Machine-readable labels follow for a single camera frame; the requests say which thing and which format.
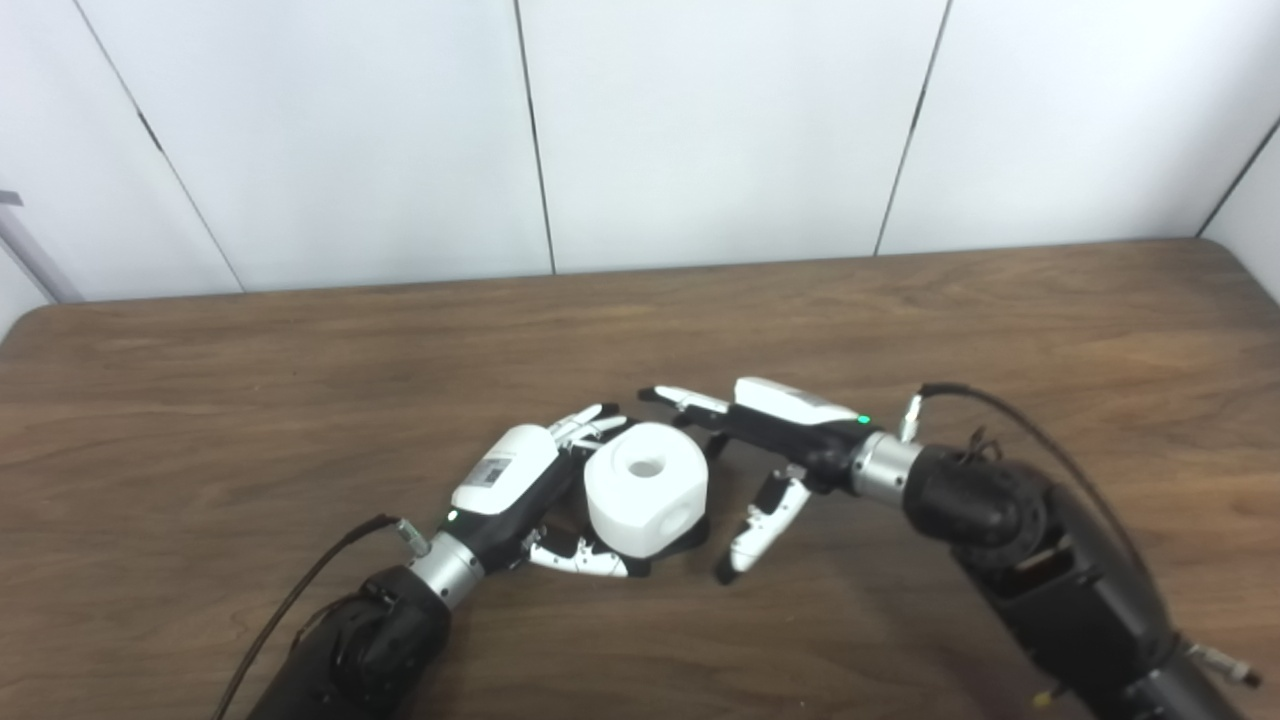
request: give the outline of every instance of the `wood grain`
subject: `wood grain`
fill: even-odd
[[[0,716],[198,717],[307,565],[378,511],[434,523],[509,425],[759,374],[893,421],[924,379],[1041,419],[1193,637],[1280,673],[1280,310],[1202,241],[56,306],[0,346]],[[977,423],[954,401],[925,437]],[[1047,683],[900,518],[812,502],[710,568],[774,460],[713,469],[716,537],[648,580],[486,580],[421,716],[1032,716]],[[371,571],[349,551],[289,629]],[[1272,688],[1235,700],[1280,716]],[[1082,717],[1064,701],[1038,717]]]

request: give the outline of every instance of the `wire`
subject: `wire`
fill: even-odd
[[[1018,423],[1019,427],[1021,427],[1029,436],[1032,436],[1032,438],[1034,438],[1036,442],[1041,445],[1041,447],[1048,451],[1048,454],[1052,455],[1053,459],[1057,460],[1064,469],[1066,469],[1066,473],[1071,475],[1071,479],[1075,480],[1075,484],[1079,486],[1080,491],[1085,496],[1088,496],[1089,501],[1098,510],[1098,514],[1102,515],[1102,519],[1107,523],[1107,525],[1111,527],[1111,532],[1116,536],[1116,538],[1119,538],[1120,544],[1124,546],[1125,553],[1129,555],[1129,560],[1134,564],[1135,568],[1138,568],[1138,570],[1143,575],[1147,575],[1148,578],[1151,577],[1151,570],[1147,569],[1147,564],[1143,561],[1142,555],[1138,552],[1138,546],[1134,544],[1133,538],[1129,537],[1129,533],[1124,529],[1124,525],[1120,523],[1120,518],[1116,515],[1115,510],[1111,509],[1111,505],[1102,496],[1102,492],[1098,491],[1097,486],[1093,484],[1093,480],[1089,479],[1089,477],[1084,473],[1084,469],[1080,468],[1080,465],[1075,461],[1075,459],[1071,457],[1071,455],[1066,450],[1064,450],[1062,446],[1057,443],[1057,441],[1051,438],[1047,432],[1041,429],[1041,427],[1037,425],[1025,414],[1023,414],[1021,410],[1014,407],[1012,405],[1001,400],[1000,397],[991,395],[989,392],[980,391],[975,387],[969,387],[964,383],[924,383],[923,386],[920,386],[919,396],[922,398],[933,397],[938,395],[956,395],[961,397],[978,400],[980,402],[984,402],[995,407],[996,410],[998,410],[1000,413],[1002,413],[1004,415]]]
[[[298,600],[298,596],[302,594],[302,591],[307,589],[307,585],[311,584],[311,580],[314,580],[316,575],[320,574],[320,570],[324,570],[324,566],[328,565],[330,560],[337,557],[339,552],[346,550],[348,544],[358,541],[360,538],[367,534],[380,530],[388,525],[394,525],[398,521],[399,518],[392,518],[389,515],[378,515],[376,518],[365,520],[364,523],[352,528],[347,534],[342,536],[342,539],[339,539],[333,547],[330,547],[324,555],[321,555],[320,560],[316,560],[315,565],[312,565],[311,569],[307,570],[307,574],[302,575],[302,579],[298,580],[296,585],[293,585],[293,589],[289,591],[289,594],[284,596],[284,600],[280,602],[280,606],[275,609],[275,614],[271,615],[271,619],[266,621],[266,625],[262,626],[262,630],[257,634],[256,638],[253,638],[253,644],[248,647],[248,652],[244,653],[244,657],[241,660],[239,666],[236,667],[236,673],[232,674],[230,682],[227,683],[227,689],[223,692],[223,698],[218,701],[218,707],[214,708],[214,715],[211,720],[221,720],[223,716],[227,715],[227,708],[230,707],[232,698],[236,697],[236,691],[239,689],[241,683],[244,680],[244,674],[248,673],[250,666],[253,665],[253,660],[257,659],[259,651],[261,651],[262,646],[266,644],[266,638],[271,635],[271,632],[275,630],[275,626],[280,624],[280,619],[284,618],[284,614],[288,612],[289,607],[292,607],[293,603]]]

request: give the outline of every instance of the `white wall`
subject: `white wall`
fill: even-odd
[[[248,290],[550,270],[511,0],[82,0]]]
[[[1272,137],[1204,231],[1280,301],[1280,141]]]
[[[82,4],[0,3],[64,300],[1187,236],[1280,117],[1271,0],[954,0],[914,132],[945,0]]]
[[[1274,0],[956,0],[881,251],[1196,234],[1277,68]]]
[[[943,0],[524,0],[561,270],[870,255]]]
[[[45,295],[31,282],[0,241],[0,341],[18,318],[45,302],[47,302]]]
[[[64,300],[239,292],[76,5],[0,3],[0,236]]]

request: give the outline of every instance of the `robotic arm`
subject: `robotic arm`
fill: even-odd
[[[572,486],[581,457],[599,448],[595,441],[627,423],[616,413],[616,406],[593,405],[545,428],[508,430],[453,492],[452,509],[430,541],[407,521],[397,524],[413,560],[374,574],[353,593],[321,609],[315,626],[300,632],[248,717],[396,716],[411,705],[422,670],[444,650],[453,609],[481,579],[525,560],[558,570],[627,577],[622,557],[594,552],[585,541],[573,543],[567,557],[557,555],[547,547],[543,527],[543,516]],[[326,555],[292,597],[355,533]],[[214,712],[215,720],[225,712],[244,669],[247,662]]]
[[[1059,682],[1051,696],[1071,691],[1101,720],[1243,720],[1194,660],[1230,680],[1256,687],[1260,678],[1176,633],[1119,525],[1108,533],[1065,486],[1030,465],[993,459],[979,443],[961,450],[914,442],[924,398],[941,393],[996,404],[1047,441],[1016,410],[965,386],[924,386],[900,436],[760,378],[739,379],[732,404],[663,386],[640,391],[640,398],[675,407],[680,424],[713,430],[709,455],[737,439],[788,461],[748,509],[717,566],[722,583],[750,569],[813,493],[841,489],[900,510],[916,532],[947,543],[1028,657]],[[1092,492],[1087,480],[1082,487]]]

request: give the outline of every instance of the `metal connector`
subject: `metal connector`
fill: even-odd
[[[413,557],[426,557],[426,553],[431,552],[431,543],[426,542],[426,538],[422,537],[422,533],[417,532],[413,523],[410,523],[408,520],[396,523],[396,533],[402,541],[404,541],[404,544],[408,546]]]
[[[902,442],[911,442],[915,439],[915,433],[920,432],[920,407],[924,406],[924,398],[919,393],[911,396],[911,401],[906,404],[906,413],[902,414],[902,421],[897,427],[897,439]]]
[[[1222,675],[1229,683],[1257,688],[1262,684],[1262,675],[1243,660],[1236,660],[1230,655],[1213,650],[1203,644],[1192,644],[1187,648],[1187,655],[1199,660],[1204,667]]]

